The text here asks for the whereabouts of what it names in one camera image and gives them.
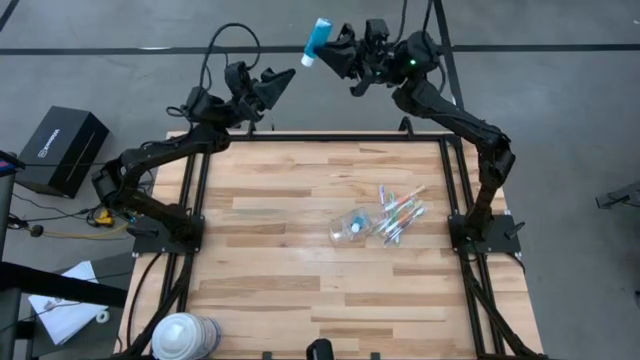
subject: black box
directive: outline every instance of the black box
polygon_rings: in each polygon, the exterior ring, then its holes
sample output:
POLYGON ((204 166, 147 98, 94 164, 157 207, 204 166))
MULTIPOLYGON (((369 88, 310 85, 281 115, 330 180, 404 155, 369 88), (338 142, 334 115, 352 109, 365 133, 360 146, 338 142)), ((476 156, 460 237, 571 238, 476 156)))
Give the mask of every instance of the black box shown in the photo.
POLYGON ((27 166, 16 183, 39 194, 75 197, 108 134, 92 113, 52 106, 20 153, 27 166))

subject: black floor stripe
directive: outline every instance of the black floor stripe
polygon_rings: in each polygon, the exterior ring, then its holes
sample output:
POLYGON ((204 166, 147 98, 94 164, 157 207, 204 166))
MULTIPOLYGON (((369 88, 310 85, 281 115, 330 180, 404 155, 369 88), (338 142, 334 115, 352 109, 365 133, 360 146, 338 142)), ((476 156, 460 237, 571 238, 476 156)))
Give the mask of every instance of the black floor stripe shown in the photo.
MULTIPOLYGON (((501 52, 624 52, 640 51, 640 44, 584 44, 584 45, 449 45, 443 41, 443 50, 454 53, 501 52)), ((263 54, 302 54, 303 45, 263 46, 263 54)), ((60 55, 202 55, 206 47, 150 47, 150 48, 7 48, 0 49, 4 56, 60 56, 60 55)), ((255 54, 255 46, 215 47, 213 54, 255 54)))
POLYGON ((640 51, 640 44, 453 45, 453 52, 594 52, 640 51))
MULTIPOLYGON (((149 48, 24 48, 0 49, 0 55, 56 56, 56 55, 203 55, 206 47, 149 47, 149 48)), ((263 54, 302 54, 303 45, 262 46, 263 54)), ((212 54, 255 54, 255 46, 216 46, 212 54)))
POLYGON ((13 14, 13 10, 18 6, 18 2, 20 2, 20 0, 11 0, 9 5, 7 5, 7 8, 4 10, 4 13, 2 13, 2 16, 0 17, 0 31, 4 29, 5 25, 7 25, 7 21, 9 21, 11 14, 13 14))

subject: gray floor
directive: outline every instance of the gray floor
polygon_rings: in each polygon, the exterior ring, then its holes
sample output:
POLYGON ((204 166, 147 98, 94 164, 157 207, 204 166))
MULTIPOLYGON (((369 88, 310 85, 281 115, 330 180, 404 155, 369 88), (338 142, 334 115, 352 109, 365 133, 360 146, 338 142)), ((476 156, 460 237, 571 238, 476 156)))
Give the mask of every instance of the gray floor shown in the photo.
MULTIPOLYGON (((407 32, 417 30, 426 1, 410 0, 407 32)), ((264 45, 306 40, 318 16, 350 21, 384 17, 395 32, 400 2, 383 0, 162 1, 22 0, 0 47, 204 46, 222 23, 251 26, 264 45)), ((454 44, 638 42, 634 0, 447 0, 454 44)), ((439 38, 435 17, 429 28, 439 38)), ((251 45, 239 31, 222 45, 251 45)), ((232 55, 232 59, 250 56, 232 55)), ((264 55, 258 68, 298 74, 259 127, 278 130, 394 129, 402 113, 390 91, 354 99, 348 83, 299 55, 264 55)), ((0 144, 19 152, 51 105, 94 112, 112 131, 100 159, 185 124, 164 114, 197 81, 200 56, 32 56, 0 58, 0 144)), ((594 196, 640 180, 640 53, 456 54, 468 110, 500 126, 518 156, 506 194, 522 231, 527 282, 546 352, 567 359, 635 359, 640 353, 640 211, 598 210, 594 196)), ((214 76, 220 57, 211 60, 214 76)), ((226 96, 220 78, 213 92, 226 96)), ((414 121, 418 129, 437 129, 414 121)), ((86 182, 77 199, 29 196, 69 211, 97 202, 86 182)), ((16 200, 19 216, 45 212, 16 200)), ((79 221, 50 230, 90 231, 79 221)), ((54 270, 129 251, 130 241, 34 239, 10 233, 5 260, 54 270)), ((106 355, 112 339, 70 354, 106 355)))

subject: yellow cable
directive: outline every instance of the yellow cable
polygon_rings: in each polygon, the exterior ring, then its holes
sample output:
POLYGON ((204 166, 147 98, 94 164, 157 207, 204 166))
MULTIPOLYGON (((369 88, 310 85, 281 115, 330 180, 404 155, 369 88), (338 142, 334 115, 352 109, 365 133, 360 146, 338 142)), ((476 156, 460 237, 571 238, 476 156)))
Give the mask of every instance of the yellow cable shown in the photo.
POLYGON ((43 233, 43 235, 53 235, 53 236, 68 237, 68 238, 74 238, 74 239, 84 239, 84 238, 90 238, 90 239, 98 238, 99 239, 99 238, 104 237, 106 235, 111 235, 113 233, 116 233, 116 232, 126 228, 127 225, 129 225, 129 223, 124 223, 121 226, 119 226, 119 227, 117 227, 117 228, 115 228, 113 230, 110 230, 110 231, 107 231, 107 232, 104 232, 104 233, 101 233, 101 234, 84 234, 83 235, 83 234, 66 234, 66 233, 59 233, 59 232, 55 232, 55 231, 45 231, 43 233))

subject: wooden tabletop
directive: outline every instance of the wooden tabletop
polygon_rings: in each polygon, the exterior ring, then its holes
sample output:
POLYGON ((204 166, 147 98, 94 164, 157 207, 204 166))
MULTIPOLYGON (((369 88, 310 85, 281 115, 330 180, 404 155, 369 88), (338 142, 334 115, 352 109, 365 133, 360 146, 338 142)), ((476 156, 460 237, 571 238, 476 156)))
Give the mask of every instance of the wooden tabletop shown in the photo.
MULTIPOLYGON (((477 189, 477 155, 468 144, 465 156, 477 189)), ((159 169, 155 198, 178 201, 185 163, 159 169)), ((462 198, 455 161, 452 165, 462 198)), ((493 208, 505 210, 502 191, 493 208)), ((187 310, 220 323, 216 358, 260 358, 271 351, 275 358, 300 359, 319 337, 330 339, 342 359, 369 358, 371 352, 383 358, 473 358, 449 212, 436 142, 232 143, 211 158, 203 209, 207 230, 195 258, 187 310), (399 248, 384 248, 375 238, 334 247, 329 221, 377 203, 380 184, 395 194, 425 185, 419 198, 427 214, 402 234, 399 248)), ((136 261, 125 314, 151 258, 136 261)), ((134 338, 157 309, 166 258, 143 284, 134 338)), ((504 255, 488 261, 499 310, 525 344, 541 352, 522 269, 504 255)), ((484 311, 481 316, 491 351, 484 311)), ((126 323, 125 317, 122 339, 126 323)))

